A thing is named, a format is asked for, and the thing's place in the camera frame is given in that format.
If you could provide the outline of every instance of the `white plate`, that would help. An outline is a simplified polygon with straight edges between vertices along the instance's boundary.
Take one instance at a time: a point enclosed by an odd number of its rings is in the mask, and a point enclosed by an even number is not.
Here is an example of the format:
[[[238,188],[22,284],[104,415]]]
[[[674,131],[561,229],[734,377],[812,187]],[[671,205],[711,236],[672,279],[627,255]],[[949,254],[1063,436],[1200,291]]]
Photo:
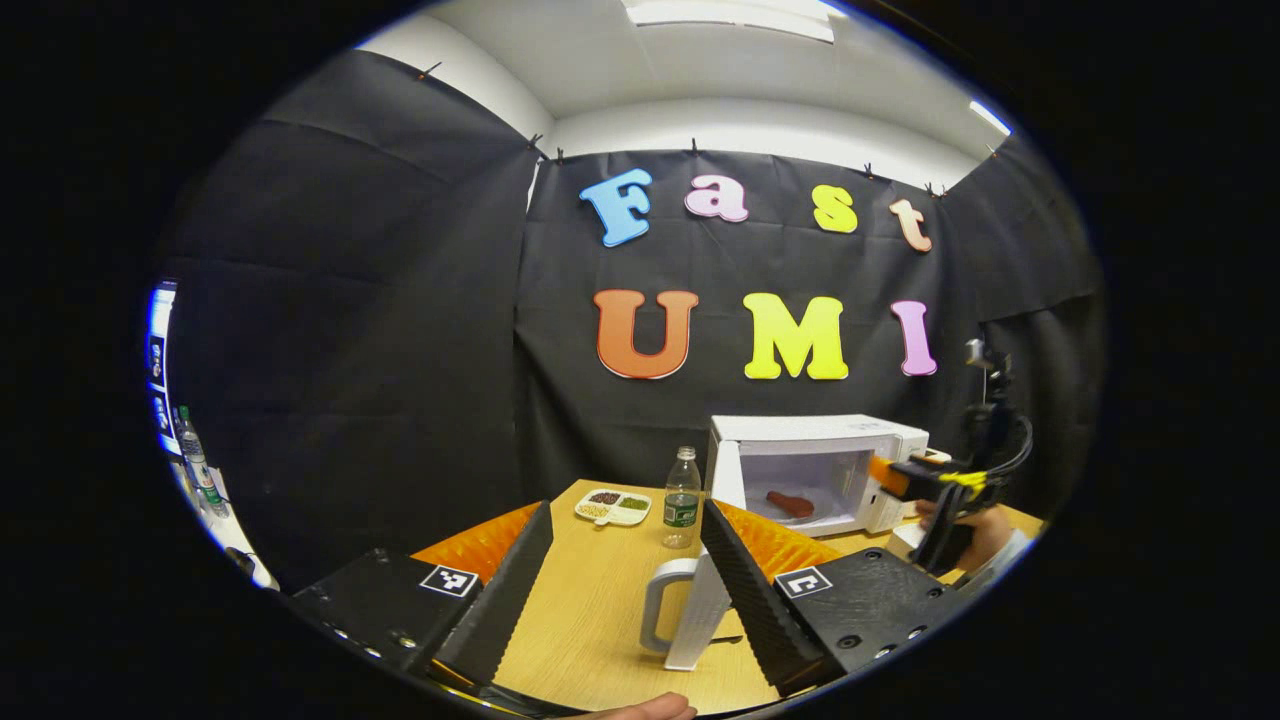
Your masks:
[[[618,498],[614,500],[613,503],[611,503],[611,505],[604,505],[602,502],[593,502],[591,501],[591,496],[602,493],[602,492],[613,492],[613,493],[617,493]],[[627,497],[634,497],[634,498],[637,498],[637,500],[643,500],[643,501],[648,502],[649,505],[644,510],[632,510],[631,507],[622,507],[620,503],[625,498],[627,498]],[[602,510],[607,510],[607,512],[604,515],[600,515],[599,518],[596,518],[595,515],[589,515],[589,514],[584,512],[582,511],[584,506],[585,507],[599,507]],[[611,525],[611,524],[612,525],[636,525],[636,524],[639,524],[641,520],[644,520],[649,515],[649,510],[652,510],[652,509],[653,509],[653,500],[649,498],[648,496],[636,495],[634,492],[623,492],[623,491],[613,489],[613,488],[596,488],[596,489],[593,489],[591,492],[584,495],[582,500],[577,501],[577,505],[573,506],[573,512],[576,512],[579,518],[585,518],[588,520],[591,520],[596,525]]]
[[[813,515],[808,518],[792,518],[786,510],[773,505],[767,500],[771,488],[754,489],[746,495],[746,509],[762,518],[768,518],[780,525],[808,525],[809,523],[817,523],[818,520],[824,520],[831,515],[832,501],[826,492],[814,488],[803,488],[799,492],[795,488],[780,489],[782,495],[788,495],[791,497],[803,497],[813,503]]]

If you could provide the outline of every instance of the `table surface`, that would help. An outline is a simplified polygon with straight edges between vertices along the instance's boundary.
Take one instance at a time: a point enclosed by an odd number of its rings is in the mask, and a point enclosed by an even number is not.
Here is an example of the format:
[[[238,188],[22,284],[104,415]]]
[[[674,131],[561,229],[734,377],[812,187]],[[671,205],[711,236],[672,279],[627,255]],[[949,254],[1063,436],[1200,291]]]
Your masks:
[[[573,506],[588,492],[617,488],[648,496],[649,515],[634,527],[607,525],[579,518]],[[538,580],[494,683],[550,702],[584,710],[605,710],[643,702],[666,692],[689,697],[700,714],[726,712],[778,700],[745,638],[713,643],[691,671],[667,670],[664,657],[640,646],[645,585],[658,565],[677,557],[696,557],[699,543],[685,550],[663,547],[663,488],[577,480],[552,501],[556,539],[543,560]],[[1014,527],[1036,537],[1041,521],[1006,509]],[[918,519],[908,519],[915,523]],[[701,514],[696,529],[701,527]],[[884,547],[891,533],[844,533],[822,542],[847,555]],[[961,573],[940,578],[950,583]],[[671,638],[691,583],[668,585],[658,621],[658,635]],[[716,638],[742,635],[736,611],[730,610]]]

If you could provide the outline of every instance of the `plastic bottle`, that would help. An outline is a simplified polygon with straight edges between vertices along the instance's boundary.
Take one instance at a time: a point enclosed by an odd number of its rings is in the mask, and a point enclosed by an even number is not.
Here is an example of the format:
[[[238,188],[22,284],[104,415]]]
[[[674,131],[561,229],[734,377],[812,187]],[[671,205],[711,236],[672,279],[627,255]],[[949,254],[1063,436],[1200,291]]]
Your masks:
[[[667,501],[662,515],[662,544],[666,547],[689,547],[694,542],[694,525],[698,523],[698,506],[703,493],[703,477],[694,461],[696,457],[692,447],[681,447],[676,451],[676,464],[667,474]]]
[[[200,487],[200,492],[204,495],[205,505],[219,518],[229,518],[230,510],[227,507],[227,502],[223,501],[223,496],[218,495],[218,486],[214,484],[214,477],[209,473],[209,465],[205,464],[205,448],[200,445],[200,436],[196,434],[196,428],[191,424],[191,413],[186,405],[178,409],[182,415],[182,432],[178,434],[178,445],[182,447],[182,456],[187,461],[187,474],[196,482]]]

